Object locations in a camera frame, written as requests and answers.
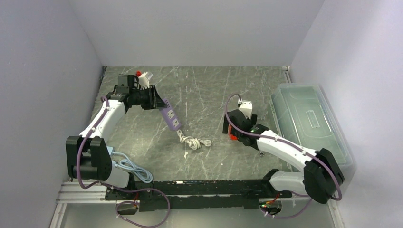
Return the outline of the red plug adapter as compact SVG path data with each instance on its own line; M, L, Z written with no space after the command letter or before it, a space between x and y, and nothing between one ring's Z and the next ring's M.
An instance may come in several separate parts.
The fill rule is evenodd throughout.
M237 136L232 133L232 126L228 126L228 135L231 140L237 140Z

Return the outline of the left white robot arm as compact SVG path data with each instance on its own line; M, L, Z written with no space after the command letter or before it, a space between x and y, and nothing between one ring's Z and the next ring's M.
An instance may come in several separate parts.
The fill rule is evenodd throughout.
M152 73L118 75L113 91L101 97L102 106L90 125L78 136L66 140L67 170L77 179L80 187L88 189L93 180L108 187L118 188L118 194L129 200L136 195L137 187L132 174L115 167L106 142L117 122L132 106L144 110L166 108L167 104L158 95L155 85L149 80Z

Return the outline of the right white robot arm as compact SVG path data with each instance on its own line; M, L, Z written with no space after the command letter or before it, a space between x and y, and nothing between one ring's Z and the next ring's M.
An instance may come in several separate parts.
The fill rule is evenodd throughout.
M342 199L341 185L345 178L331 151L302 147L272 130L257 133L255 126L245 131L232 122L229 112L225 111L224 115L232 129L240 133L238 139L245 146L254 144L258 151L277 156L297 168L297 172L274 171L269 180L262 183L264 195L274 197L280 191L289 191L321 204Z

